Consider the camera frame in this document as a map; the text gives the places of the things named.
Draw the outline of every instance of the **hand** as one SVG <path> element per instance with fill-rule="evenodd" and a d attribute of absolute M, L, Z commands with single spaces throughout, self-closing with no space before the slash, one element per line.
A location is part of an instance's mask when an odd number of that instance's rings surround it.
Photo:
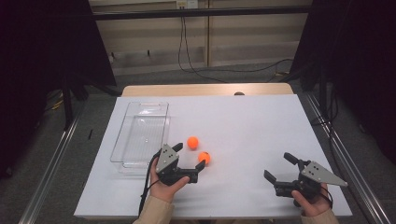
<path fill-rule="evenodd" d="M 158 158 L 154 160 L 154 162 L 151 165 L 150 168 L 150 183 L 155 183 L 156 181 L 159 180 L 159 177 L 157 176 L 157 173 L 155 171 L 155 168 L 157 167 L 158 163 Z M 188 176 L 184 176 L 183 178 L 179 179 L 174 185 L 172 186 L 167 186 L 163 182 L 158 181 L 154 185 L 151 186 L 150 188 L 150 195 L 153 197 L 156 197 L 158 199 L 161 199 L 163 201 L 166 201 L 168 203 L 171 203 L 173 201 L 173 198 L 175 196 L 175 193 L 182 189 L 187 183 L 189 183 L 190 178 Z"/>
<path fill-rule="evenodd" d="M 320 193 L 326 197 L 329 197 L 327 194 L 327 185 L 321 184 L 324 189 L 320 190 Z M 329 203 L 322 197 L 317 196 L 314 199 L 308 201 L 299 191 L 294 190 L 291 192 L 291 195 L 296 200 L 297 203 L 304 209 L 303 216 L 306 217 L 315 217 L 320 215 L 327 210 L 329 210 L 330 205 Z"/>

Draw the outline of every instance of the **white table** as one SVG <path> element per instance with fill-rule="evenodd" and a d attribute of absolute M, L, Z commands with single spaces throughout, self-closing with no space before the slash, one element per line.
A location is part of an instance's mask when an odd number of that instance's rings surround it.
<path fill-rule="evenodd" d="M 168 102 L 168 144 L 184 144 L 195 135 L 196 151 L 179 151 L 181 168 L 193 168 L 207 151 L 212 161 L 174 200 L 174 218 L 279 218 L 300 215 L 291 198 L 275 196 L 263 177 L 266 169 L 279 181 L 297 178 L 298 168 L 283 159 L 289 152 L 331 170 L 297 95 L 121 97 L 99 148 L 75 212 L 85 218 L 137 216 L 143 178 L 124 176 L 110 162 L 129 102 Z M 351 216 L 339 187 L 329 186 L 337 216 Z"/>

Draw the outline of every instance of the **gray carpet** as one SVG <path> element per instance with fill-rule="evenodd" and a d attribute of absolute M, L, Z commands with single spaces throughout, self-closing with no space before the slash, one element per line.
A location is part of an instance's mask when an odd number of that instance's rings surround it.
<path fill-rule="evenodd" d="M 225 68 L 231 70 L 255 70 L 263 68 L 265 65 L 235 65 Z M 290 62 L 282 63 L 277 68 L 280 72 L 289 71 Z M 200 72 L 200 75 L 234 83 L 267 82 L 269 80 L 276 82 L 282 77 L 274 77 L 274 72 L 273 67 L 254 73 L 205 71 Z M 117 77 L 117 82 L 117 89 L 119 90 L 132 84 L 219 83 L 213 79 L 202 78 L 194 73 L 182 71 L 122 76 Z M 306 99 L 305 93 L 301 91 L 299 81 L 294 80 L 290 85 L 294 92 L 299 95 L 308 118 L 313 119 L 315 114 Z M 51 188 L 36 217 L 35 223 L 130 223 L 131 221 L 88 221 L 83 218 L 73 217 L 116 102 L 115 97 L 108 96 L 95 88 L 89 87 L 88 90 L 91 93 L 90 98 L 84 106 L 82 117 L 64 153 L 57 174 L 51 183 Z M 359 121 L 348 109 L 347 105 L 343 104 L 342 99 L 339 99 L 338 104 L 339 114 L 333 123 L 334 129 L 341 136 L 341 140 L 361 170 L 362 175 L 383 204 L 389 219 L 395 221 L 396 211 L 394 207 L 396 207 L 396 196 L 394 189 L 396 180 L 394 176 L 396 174 L 396 166 L 382 155 L 373 137 L 361 131 Z M 35 132 L 35 136 L 32 138 L 31 144 L 14 166 L 14 176 L 0 180 L 0 223 L 19 222 L 26 205 L 50 162 L 54 149 L 57 147 L 63 133 L 63 127 L 63 109 L 47 111 L 41 120 L 41 125 Z M 343 192 L 354 216 L 342 217 L 340 218 L 340 223 L 368 223 L 363 213 L 369 218 L 370 223 L 375 223 L 341 163 L 340 170 L 337 169 L 325 132 L 320 126 L 313 126 L 313 129 L 334 172 L 343 175 L 350 184 L 350 191 L 343 189 Z M 301 222 L 298 219 L 281 219 L 277 220 L 276 223 Z"/>

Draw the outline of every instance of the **small orange ball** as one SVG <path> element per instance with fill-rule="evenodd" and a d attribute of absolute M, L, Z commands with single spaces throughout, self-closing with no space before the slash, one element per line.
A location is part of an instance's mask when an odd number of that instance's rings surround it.
<path fill-rule="evenodd" d="M 195 136 L 189 137 L 187 140 L 187 146 L 191 149 L 196 149 L 198 147 L 198 138 Z"/>
<path fill-rule="evenodd" d="M 210 155 L 207 152 L 201 152 L 198 156 L 198 161 L 201 162 L 205 160 L 205 164 L 208 164 L 210 162 Z"/>

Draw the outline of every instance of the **clear plastic container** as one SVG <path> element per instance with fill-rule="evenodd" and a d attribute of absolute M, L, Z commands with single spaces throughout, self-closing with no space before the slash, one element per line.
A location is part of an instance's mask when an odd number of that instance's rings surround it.
<path fill-rule="evenodd" d="M 119 172 L 146 176 L 152 156 L 166 144 L 169 130 L 168 103 L 131 102 L 111 155 Z"/>

